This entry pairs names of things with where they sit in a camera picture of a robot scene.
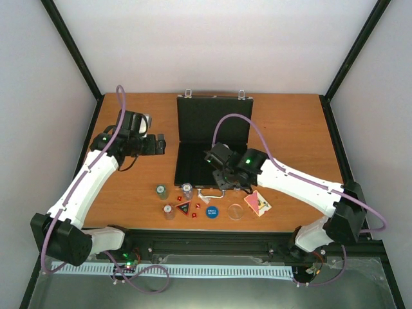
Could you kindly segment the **red back card deck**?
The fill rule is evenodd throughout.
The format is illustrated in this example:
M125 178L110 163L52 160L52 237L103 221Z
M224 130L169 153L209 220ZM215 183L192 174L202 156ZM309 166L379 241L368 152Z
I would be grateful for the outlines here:
M263 216L272 208L271 204L257 190L247 195L244 201L258 217Z

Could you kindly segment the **blue poker chip stack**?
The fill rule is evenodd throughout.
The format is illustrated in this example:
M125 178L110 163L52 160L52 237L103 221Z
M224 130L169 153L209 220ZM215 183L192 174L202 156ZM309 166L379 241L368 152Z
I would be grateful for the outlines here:
M187 200L192 199L192 197L193 197L193 191L192 190L193 190L193 188L192 188L192 185L190 183L184 183L182 185L182 192L183 192L184 197Z

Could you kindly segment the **black poker set case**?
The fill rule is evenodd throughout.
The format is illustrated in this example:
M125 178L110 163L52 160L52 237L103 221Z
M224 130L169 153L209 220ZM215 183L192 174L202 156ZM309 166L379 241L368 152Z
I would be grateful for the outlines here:
M247 150L250 124L238 117L230 117L220 123L228 114L239 114L252 118L254 99L252 97L178 95L178 155L174 174L174 185L181 187L188 183L194 189L217 189L213 172L216 170L205 160L212 144L222 143L229 149L243 154Z

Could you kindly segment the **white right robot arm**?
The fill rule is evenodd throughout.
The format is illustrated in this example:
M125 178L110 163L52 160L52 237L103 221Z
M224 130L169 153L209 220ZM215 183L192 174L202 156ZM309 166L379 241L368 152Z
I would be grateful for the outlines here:
M241 189L248 194L252 187L264 187L296 198L322 213L309 225L297 227L287 244L284 255L303 261L311 252L330 243L353 245L359 240L366 211L361 186L350 180L339 184L322 180L273 164L269 156L257 149L244 154L217 143L205 154L205 161L214 168L213 177L221 190Z

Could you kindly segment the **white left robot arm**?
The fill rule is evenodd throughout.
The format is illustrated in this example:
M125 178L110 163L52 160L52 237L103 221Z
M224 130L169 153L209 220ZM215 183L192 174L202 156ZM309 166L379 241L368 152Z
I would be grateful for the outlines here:
M73 266L79 266L92 254L111 250L118 258L127 259L134 251L126 228L110 225L84 230L87 213L108 178L124 163L126 157L138 158L165 153L163 134L113 137L97 135L78 175L62 197L46 214L35 214L30 226L41 254Z

